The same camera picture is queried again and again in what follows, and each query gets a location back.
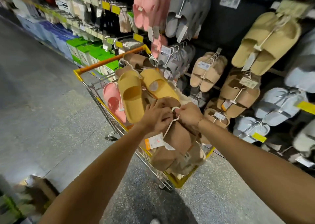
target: shopping cart handle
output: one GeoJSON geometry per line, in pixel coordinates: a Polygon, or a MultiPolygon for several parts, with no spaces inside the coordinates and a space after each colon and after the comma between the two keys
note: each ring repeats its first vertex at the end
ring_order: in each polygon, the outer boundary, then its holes
{"type": "Polygon", "coordinates": [[[125,53],[122,53],[120,55],[117,55],[117,56],[114,56],[113,58],[109,58],[109,59],[106,59],[104,61],[100,61],[98,63],[94,63],[90,66],[87,66],[87,67],[83,67],[83,68],[79,68],[79,69],[75,69],[73,70],[74,74],[77,76],[77,78],[80,80],[80,81],[83,81],[83,79],[81,78],[81,74],[85,73],[85,72],[88,72],[88,71],[91,71],[97,67],[100,67],[100,66],[103,66],[105,64],[108,64],[108,63],[111,63],[113,61],[116,61],[116,60],[120,60],[121,58],[123,58],[123,56],[125,54],[128,54],[128,53],[138,53],[138,52],[141,52],[141,51],[146,51],[148,54],[151,53],[151,51],[149,50],[148,46],[147,45],[142,45],[141,47],[138,47],[138,48],[135,48],[133,50],[130,50],[130,51],[127,51],[125,53]]]}

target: person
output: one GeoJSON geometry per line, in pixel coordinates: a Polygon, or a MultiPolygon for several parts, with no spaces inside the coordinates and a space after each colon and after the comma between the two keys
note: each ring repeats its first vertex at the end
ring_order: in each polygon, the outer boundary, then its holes
{"type": "MultiPolygon", "coordinates": [[[[224,155],[247,185],[285,223],[315,223],[313,177],[208,121],[193,103],[175,112],[183,123],[198,129],[224,155]]],[[[168,126],[172,117],[171,109],[163,107],[163,99],[148,105],[140,122],[71,182],[39,223],[98,223],[141,140],[147,133],[168,126]]]]}

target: shopping cart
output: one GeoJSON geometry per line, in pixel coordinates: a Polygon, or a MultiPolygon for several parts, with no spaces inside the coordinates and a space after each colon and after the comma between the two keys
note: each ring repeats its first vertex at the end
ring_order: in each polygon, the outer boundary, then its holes
{"type": "MultiPolygon", "coordinates": [[[[117,80],[113,80],[113,78],[115,77],[115,73],[110,73],[106,76],[103,76],[103,77],[99,78],[98,82],[91,83],[89,85],[84,82],[84,80],[81,77],[81,74],[88,72],[88,71],[91,71],[91,70],[93,70],[97,67],[103,66],[105,64],[111,63],[113,61],[120,60],[127,53],[139,53],[141,51],[145,51],[148,55],[151,55],[151,51],[149,50],[147,45],[143,45],[139,48],[133,49],[133,50],[128,51],[126,53],[123,53],[121,55],[117,55],[113,58],[109,58],[109,59],[106,59],[104,61],[95,63],[91,66],[82,67],[80,69],[74,70],[75,75],[82,82],[82,84],[86,87],[86,89],[88,90],[88,92],[92,96],[92,99],[95,101],[97,106],[100,108],[101,112],[103,113],[106,120],[108,121],[108,123],[111,125],[111,127],[113,129],[113,131],[110,132],[108,134],[108,136],[106,137],[106,139],[108,139],[108,140],[111,140],[111,141],[117,140],[118,138],[123,136],[126,132],[128,132],[128,130],[131,128],[131,126],[126,127],[122,122],[120,122],[120,120],[118,118],[115,117],[115,115],[108,109],[108,107],[103,102],[101,96],[99,95],[99,92],[100,92],[100,94],[103,94],[103,88],[107,83],[110,82],[109,80],[111,80],[112,82],[117,81],[117,80]]],[[[208,158],[211,155],[211,153],[213,152],[214,149],[215,148],[212,147],[212,148],[208,148],[207,150],[204,150],[207,154],[206,158],[208,158]]],[[[159,171],[159,170],[156,170],[155,168],[153,168],[152,165],[150,164],[150,158],[152,155],[147,150],[138,147],[135,154],[149,168],[149,170],[159,179],[159,181],[161,182],[161,184],[159,184],[159,187],[161,189],[167,188],[168,190],[172,190],[173,188],[181,188],[183,186],[183,184],[187,181],[187,179],[198,168],[198,166],[195,166],[188,175],[181,176],[181,178],[179,178],[178,176],[175,176],[172,173],[167,173],[166,171],[162,172],[162,171],[159,171]]]]}

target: concrete floor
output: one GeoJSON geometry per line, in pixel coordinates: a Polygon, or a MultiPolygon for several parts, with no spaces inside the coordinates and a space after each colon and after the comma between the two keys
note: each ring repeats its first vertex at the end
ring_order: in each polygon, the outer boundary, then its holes
{"type": "MultiPolygon", "coordinates": [[[[68,60],[0,20],[0,173],[44,176],[62,191],[111,142],[111,130],[68,60]]],[[[92,75],[84,78],[93,81],[92,75]]],[[[213,154],[172,193],[136,156],[101,223],[282,223],[231,165],[213,154]]]]}

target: right hand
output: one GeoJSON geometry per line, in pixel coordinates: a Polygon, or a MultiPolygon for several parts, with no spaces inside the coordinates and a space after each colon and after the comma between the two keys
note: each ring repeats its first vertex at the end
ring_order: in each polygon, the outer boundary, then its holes
{"type": "Polygon", "coordinates": [[[198,126],[198,122],[203,118],[198,106],[189,102],[186,105],[181,106],[179,109],[175,109],[176,116],[187,125],[198,126]]]}

